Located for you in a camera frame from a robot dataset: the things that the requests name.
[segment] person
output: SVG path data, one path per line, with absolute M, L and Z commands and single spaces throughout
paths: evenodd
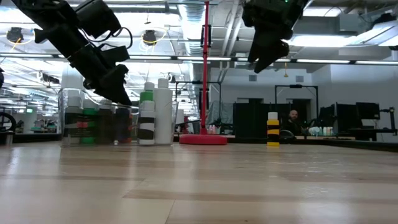
M 282 124 L 284 130 L 288 130 L 294 135 L 300 135 L 303 132 L 303 128 L 299 123 L 299 113 L 297 110 L 291 110 L 289 113 L 288 120 Z

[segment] red pole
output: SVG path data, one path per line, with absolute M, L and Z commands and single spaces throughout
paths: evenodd
M 205 43 L 203 44 L 203 94 L 201 101 L 201 129 L 200 134 L 207 134 L 206 129 L 206 95 L 207 95 L 207 42 L 208 42 L 208 25 L 209 25 L 209 2 L 205 2 Z

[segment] clear plastic bin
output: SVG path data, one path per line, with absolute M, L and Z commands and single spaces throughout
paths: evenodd
M 136 106 L 99 102 L 85 91 L 65 88 L 58 93 L 58 108 L 62 146 L 138 145 Z M 177 110 L 178 102 L 173 101 L 170 144 L 174 140 Z

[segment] red stand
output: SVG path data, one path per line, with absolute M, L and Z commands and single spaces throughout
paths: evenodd
M 181 144 L 198 145 L 225 145 L 227 138 L 225 136 L 209 135 L 206 129 L 206 88 L 207 88 L 207 47 L 208 47 L 208 25 L 209 25 L 209 2 L 205 2 L 205 39 L 203 43 L 203 94 L 200 116 L 200 134 L 183 134 L 180 136 Z

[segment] red base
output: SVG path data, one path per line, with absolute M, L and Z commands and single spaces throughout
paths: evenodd
M 180 136 L 180 144 L 226 145 L 227 138 L 210 134 L 183 134 Z

